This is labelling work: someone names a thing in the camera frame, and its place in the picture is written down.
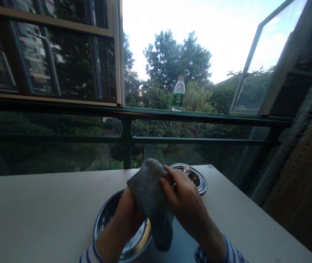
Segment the left hand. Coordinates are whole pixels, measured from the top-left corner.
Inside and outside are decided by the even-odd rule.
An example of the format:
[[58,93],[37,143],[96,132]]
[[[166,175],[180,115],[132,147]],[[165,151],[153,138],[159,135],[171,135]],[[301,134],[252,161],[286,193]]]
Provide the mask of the left hand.
[[113,223],[116,224],[116,227],[120,226],[126,242],[128,242],[136,234],[144,220],[144,213],[134,202],[129,187],[127,187],[119,200],[112,219]]
[[137,207],[127,187],[119,200],[115,215],[95,243],[101,257],[107,263],[118,262],[126,243],[144,220],[144,213]]

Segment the cuff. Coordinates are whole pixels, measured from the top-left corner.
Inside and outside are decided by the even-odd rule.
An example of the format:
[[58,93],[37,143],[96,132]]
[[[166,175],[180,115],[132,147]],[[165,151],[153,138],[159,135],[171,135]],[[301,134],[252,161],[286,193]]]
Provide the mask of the cuff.
[[[243,258],[241,252],[238,251],[224,235],[223,237],[226,245],[226,258],[224,263],[248,263],[248,261]],[[201,247],[198,247],[195,251],[195,261],[197,263],[209,262]]]
[[95,242],[81,255],[79,263],[105,263],[96,250]]

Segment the water bottle label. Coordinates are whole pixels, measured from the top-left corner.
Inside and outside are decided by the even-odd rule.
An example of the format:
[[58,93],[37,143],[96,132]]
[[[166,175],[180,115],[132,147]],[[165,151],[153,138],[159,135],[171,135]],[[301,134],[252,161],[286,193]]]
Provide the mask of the water bottle label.
[[174,93],[173,94],[172,106],[182,107],[183,100],[184,100],[184,94],[182,94],[182,93]]

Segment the balcony railing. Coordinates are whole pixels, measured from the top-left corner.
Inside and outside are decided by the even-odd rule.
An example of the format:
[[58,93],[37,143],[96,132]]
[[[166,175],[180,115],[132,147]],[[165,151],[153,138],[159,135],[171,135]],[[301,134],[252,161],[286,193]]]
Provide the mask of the balcony railing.
[[[53,103],[33,100],[0,98],[0,111],[26,113],[70,114],[96,117],[116,117],[122,121],[123,132],[119,136],[90,135],[43,135],[43,134],[0,134],[0,142],[70,142],[70,143],[113,143],[123,147],[124,169],[131,168],[131,148],[135,144],[206,144],[206,145],[259,145],[260,151],[242,182],[241,189],[247,192],[259,175],[266,158],[273,147],[279,145],[281,132],[291,125],[291,121],[271,118],[252,118],[231,115],[172,112],[167,110],[147,110],[137,108],[98,107],[83,104]],[[221,138],[175,138],[139,137],[131,133],[131,124],[136,119],[213,123],[242,126],[270,127],[265,140],[221,139]]]

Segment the sky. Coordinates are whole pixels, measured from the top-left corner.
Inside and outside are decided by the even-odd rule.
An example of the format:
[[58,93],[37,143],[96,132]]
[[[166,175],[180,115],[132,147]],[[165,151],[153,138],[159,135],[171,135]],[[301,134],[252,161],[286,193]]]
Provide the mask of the sky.
[[[212,54],[211,80],[221,82],[229,70],[242,70],[259,23],[283,0],[123,0],[123,30],[130,36],[133,70],[146,80],[143,50],[155,34],[170,29],[183,43],[195,31],[197,42]],[[295,0],[270,21],[262,32],[249,70],[276,64],[306,0]]]

